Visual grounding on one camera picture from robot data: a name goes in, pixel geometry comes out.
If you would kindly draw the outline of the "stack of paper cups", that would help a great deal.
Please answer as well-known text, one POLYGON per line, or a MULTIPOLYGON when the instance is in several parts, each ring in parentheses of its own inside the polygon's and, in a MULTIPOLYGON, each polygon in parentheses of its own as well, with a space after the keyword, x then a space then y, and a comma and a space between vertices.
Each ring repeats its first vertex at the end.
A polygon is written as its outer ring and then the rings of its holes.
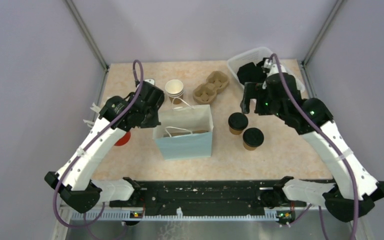
POLYGON ((184 95, 184 84, 182 81, 178 79, 169 80, 165 84, 164 89, 172 104, 178 105, 182 102, 184 95))

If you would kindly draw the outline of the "light blue paper bag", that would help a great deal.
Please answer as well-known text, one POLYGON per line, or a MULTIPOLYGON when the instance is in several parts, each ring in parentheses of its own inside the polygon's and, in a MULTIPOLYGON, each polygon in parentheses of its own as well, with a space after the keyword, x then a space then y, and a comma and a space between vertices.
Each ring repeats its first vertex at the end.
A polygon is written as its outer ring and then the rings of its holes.
POLYGON ((152 138, 165 161, 208 158, 212 155, 214 130, 211 106, 182 102, 185 106, 172 104, 170 109, 158 112, 160 125, 153 129, 152 138), (208 132, 164 137, 168 132, 196 130, 208 132))

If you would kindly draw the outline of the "brown cardboard cup carrier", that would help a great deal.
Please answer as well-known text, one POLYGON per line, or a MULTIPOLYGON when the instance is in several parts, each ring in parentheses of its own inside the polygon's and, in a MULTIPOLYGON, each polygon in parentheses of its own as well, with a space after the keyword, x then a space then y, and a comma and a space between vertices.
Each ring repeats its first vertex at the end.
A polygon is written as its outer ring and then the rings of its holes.
POLYGON ((183 135, 191 135, 191 134, 204 134, 208 133, 207 130, 194 130, 194 131, 177 131, 177 132, 166 132, 164 134, 164 137, 177 137, 177 136, 183 136, 183 135))

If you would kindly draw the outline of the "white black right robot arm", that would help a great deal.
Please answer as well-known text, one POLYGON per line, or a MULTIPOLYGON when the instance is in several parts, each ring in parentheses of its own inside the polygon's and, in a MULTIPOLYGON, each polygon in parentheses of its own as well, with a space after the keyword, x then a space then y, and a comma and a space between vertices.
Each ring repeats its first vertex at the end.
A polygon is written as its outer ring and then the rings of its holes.
POLYGON ((342 138, 333 115, 318 98, 302 98, 295 78, 284 74, 266 78, 264 82, 246 82, 240 104, 244 114, 256 101, 254 112, 273 115, 295 129, 319 155, 334 181, 319 183, 290 176, 282 178, 272 193, 263 198, 267 207, 287 206, 291 201, 321 206, 341 222, 365 216, 375 202, 384 198, 384 181, 376 180, 358 161, 342 138))

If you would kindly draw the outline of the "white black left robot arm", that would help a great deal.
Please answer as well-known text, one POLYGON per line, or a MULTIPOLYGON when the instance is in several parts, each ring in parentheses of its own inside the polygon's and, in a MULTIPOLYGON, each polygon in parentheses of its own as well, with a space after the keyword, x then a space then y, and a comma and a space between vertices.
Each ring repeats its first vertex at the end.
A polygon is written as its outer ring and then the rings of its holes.
POLYGON ((96 204, 123 201, 134 207, 140 202, 139 185, 124 177, 119 180, 93 180, 97 167, 111 148, 133 128, 154 128, 160 125, 158 110, 165 100, 164 91, 153 79, 138 86, 140 93, 125 98, 113 96, 100 108, 86 139, 69 161, 56 172, 48 172, 44 180, 58 189, 61 199, 79 213, 86 213, 96 204))

